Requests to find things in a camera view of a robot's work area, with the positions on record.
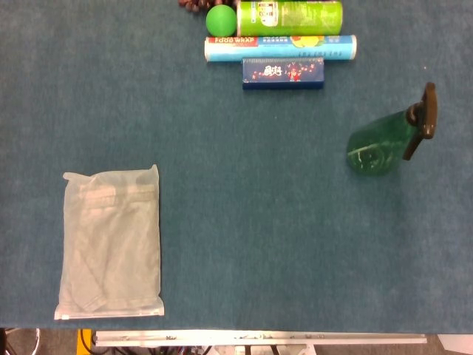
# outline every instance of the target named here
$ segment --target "rectangular box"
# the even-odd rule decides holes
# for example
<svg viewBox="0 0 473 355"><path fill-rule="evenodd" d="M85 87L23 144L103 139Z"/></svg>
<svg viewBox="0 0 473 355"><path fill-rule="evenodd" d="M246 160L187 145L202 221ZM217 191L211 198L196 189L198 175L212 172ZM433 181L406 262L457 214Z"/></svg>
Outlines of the rectangular box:
<svg viewBox="0 0 473 355"><path fill-rule="evenodd" d="M244 58L243 89L321 89L323 58Z"/></svg>

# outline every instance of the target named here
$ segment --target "clear plastic bag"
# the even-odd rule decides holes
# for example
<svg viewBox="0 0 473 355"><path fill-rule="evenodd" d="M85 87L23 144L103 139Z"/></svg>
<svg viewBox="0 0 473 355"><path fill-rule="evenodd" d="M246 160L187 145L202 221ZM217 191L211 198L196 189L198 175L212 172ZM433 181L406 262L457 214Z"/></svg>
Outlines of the clear plastic bag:
<svg viewBox="0 0 473 355"><path fill-rule="evenodd" d="M164 315L159 176L67 172L64 264L55 320Z"/></svg>

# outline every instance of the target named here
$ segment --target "white cloth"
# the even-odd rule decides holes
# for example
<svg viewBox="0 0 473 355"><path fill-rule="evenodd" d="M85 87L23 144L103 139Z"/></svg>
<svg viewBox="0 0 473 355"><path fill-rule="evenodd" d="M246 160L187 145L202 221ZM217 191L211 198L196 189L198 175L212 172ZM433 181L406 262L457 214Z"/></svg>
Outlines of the white cloth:
<svg viewBox="0 0 473 355"><path fill-rule="evenodd" d="M54 318L164 315L157 167L64 178L64 263Z"/></svg>

